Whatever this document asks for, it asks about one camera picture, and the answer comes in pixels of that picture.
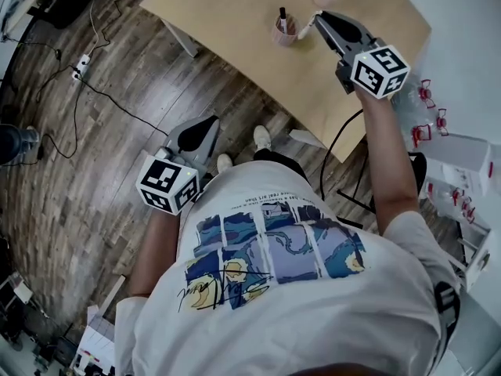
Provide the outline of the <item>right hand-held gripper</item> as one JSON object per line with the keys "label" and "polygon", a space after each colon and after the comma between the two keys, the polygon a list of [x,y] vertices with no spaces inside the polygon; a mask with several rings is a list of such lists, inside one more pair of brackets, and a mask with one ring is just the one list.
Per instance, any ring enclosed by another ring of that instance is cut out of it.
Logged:
{"label": "right hand-held gripper", "polygon": [[394,46],[340,13],[322,10],[314,25],[340,57],[336,76],[347,94],[358,85],[381,99],[402,88],[410,66]]}

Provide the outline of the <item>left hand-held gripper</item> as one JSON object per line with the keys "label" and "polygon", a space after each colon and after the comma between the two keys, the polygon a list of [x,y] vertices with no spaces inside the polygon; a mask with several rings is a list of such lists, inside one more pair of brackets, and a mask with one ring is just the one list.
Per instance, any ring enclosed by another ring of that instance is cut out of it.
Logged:
{"label": "left hand-held gripper", "polygon": [[200,117],[175,127],[154,155],[148,155],[135,187],[143,202],[171,215],[202,192],[211,178],[209,161],[220,132],[217,116]]}

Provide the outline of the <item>pink pen cup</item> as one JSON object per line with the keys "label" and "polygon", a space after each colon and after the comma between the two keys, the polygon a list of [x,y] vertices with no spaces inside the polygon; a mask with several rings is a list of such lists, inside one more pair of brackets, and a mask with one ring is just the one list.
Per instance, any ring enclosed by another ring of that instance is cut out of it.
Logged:
{"label": "pink pen cup", "polygon": [[280,30],[279,15],[278,15],[271,30],[272,41],[275,44],[281,45],[283,47],[292,45],[297,40],[297,35],[301,30],[300,24],[297,21],[297,19],[290,14],[287,14],[287,23],[288,23],[288,34],[283,34],[282,31]]}

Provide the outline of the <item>person's left forearm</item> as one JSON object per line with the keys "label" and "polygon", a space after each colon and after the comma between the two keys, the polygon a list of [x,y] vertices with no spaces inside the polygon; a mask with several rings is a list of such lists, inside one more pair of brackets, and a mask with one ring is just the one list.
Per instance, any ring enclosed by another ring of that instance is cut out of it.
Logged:
{"label": "person's left forearm", "polygon": [[130,297],[148,298],[178,258],[180,216],[153,209],[128,282]]}

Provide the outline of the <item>person's right forearm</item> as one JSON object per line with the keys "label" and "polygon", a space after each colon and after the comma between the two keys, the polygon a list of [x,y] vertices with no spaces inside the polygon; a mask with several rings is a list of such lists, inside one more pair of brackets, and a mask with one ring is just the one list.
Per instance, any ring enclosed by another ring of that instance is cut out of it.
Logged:
{"label": "person's right forearm", "polygon": [[416,179],[391,102],[359,87],[355,93],[366,127],[377,227],[384,234],[396,217],[419,209]]}

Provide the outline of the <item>person's right white shoe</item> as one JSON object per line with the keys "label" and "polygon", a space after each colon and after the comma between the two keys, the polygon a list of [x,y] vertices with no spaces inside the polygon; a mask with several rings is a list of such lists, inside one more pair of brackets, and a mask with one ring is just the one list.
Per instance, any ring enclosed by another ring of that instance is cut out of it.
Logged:
{"label": "person's right white shoe", "polygon": [[256,151],[271,150],[271,136],[268,129],[263,125],[258,125],[254,129],[254,144]]}

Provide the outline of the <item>black trousers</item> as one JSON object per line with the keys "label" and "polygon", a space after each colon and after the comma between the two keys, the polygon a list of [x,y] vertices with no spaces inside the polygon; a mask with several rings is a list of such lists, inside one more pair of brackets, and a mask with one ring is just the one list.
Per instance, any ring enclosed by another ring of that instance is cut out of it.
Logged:
{"label": "black trousers", "polygon": [[258,149],[250,163],[249,174],[270,186],[310,186],[305,172],[295,160],[271,151],[270,148]]}

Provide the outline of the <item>light wooden table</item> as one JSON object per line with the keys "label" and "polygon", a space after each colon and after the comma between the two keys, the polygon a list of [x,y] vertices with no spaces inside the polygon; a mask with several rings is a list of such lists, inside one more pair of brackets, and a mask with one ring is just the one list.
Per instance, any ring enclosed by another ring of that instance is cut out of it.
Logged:
{"label": "light wooden table", "polygon": [[234,66],[338,160],[364,136],[359,101],[337,80],[337,55],[321,35],[311,32],[288,47],[272,39],[280,7],[305,25],[313,0],[143,0],[141,6]]}

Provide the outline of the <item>white power strip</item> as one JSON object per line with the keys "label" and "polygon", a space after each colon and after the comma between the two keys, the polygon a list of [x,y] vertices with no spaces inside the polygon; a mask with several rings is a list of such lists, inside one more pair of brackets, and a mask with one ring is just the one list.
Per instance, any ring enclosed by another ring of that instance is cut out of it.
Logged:
{"label": "white power strip", "polygon": [[90,63],[90,56],[87,54],[84,54],[79,61],[77,62],[76,66],[74,67],[73,73],[72,73],[72,78],[74,80],[82,80],[85,77],[85,74],[88,69],[88,65]]}

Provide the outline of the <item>black folding chair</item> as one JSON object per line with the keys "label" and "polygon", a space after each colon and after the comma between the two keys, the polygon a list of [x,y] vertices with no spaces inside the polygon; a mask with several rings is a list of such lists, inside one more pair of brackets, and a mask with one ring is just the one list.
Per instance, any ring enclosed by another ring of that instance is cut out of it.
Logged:
{"label": "black folding chair", "polygon": [[[419,196],[426,178],[427,159],[422,153],[416,153],[416,152],[408,153],[408,156],[413,171],[413,178],[415,179],[416,195]],[[362,167],[360,169],[359,177],[357,178],[357,183],[355,185],[355,191],[351,195],[347,195],[343,190],[338,189],[337,194],[343,197],[344,199],[348,200],[349,202],[366,210],[367,212],[371,212],[372,214],[377,215],[378,207],[374,195],[372,195],[371,200],[368,204],[364,204],[356,198],[356,194],[359,190],[362,181],[362,176],[364,175],[366,167],[368,165],[369,165],[369,149],[366,149],[366,154],[362,162]]]}

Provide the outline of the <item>white printed t-shirt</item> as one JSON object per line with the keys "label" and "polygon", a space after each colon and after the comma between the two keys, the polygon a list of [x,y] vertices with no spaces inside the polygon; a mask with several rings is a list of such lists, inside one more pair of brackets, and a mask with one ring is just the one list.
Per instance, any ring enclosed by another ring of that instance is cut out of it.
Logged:
{"label": "white printed t-shirt", "polygon": [[459,283],[423,217],[404,212],[380,236],[357,230],[309,185],[259,182],[251,162],[209,183],[152,294],[117,304],[116,376],[333,363],[427,376],[445,339],[438,291]]}

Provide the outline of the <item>white metal shelf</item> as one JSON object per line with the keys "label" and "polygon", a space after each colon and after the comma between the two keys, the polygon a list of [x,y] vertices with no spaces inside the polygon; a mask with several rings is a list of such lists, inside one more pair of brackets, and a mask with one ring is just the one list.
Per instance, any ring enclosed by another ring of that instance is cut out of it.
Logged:
{"label": "white metal shelf", "polygon": [[469,291],[492,256],[494,234],[478,214],[476,201],[487,192],[492,174],[489,142],[451,134],[435,136],[416,148],[427,161],[424,193],[438,215],[456,221],[463,257],[449,256]]}

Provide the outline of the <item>row of red-handled water jugs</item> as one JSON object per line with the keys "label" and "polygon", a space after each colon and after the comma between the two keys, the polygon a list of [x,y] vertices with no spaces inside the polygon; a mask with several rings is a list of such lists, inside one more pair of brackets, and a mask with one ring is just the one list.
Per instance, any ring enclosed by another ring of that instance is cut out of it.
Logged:
{"label": "row of red-handled water jugs", "polygon": [[[430,85],[429,79],[411,75],[391,98],[405,145],[414,153],[425,143],[440,142],[449,136],[446,109],[438,107],[433,101]],[[457,222],[474,222],[475,207],[464,189],[427,174],[422,182],[421,194],[430,200],[439,216]]]}

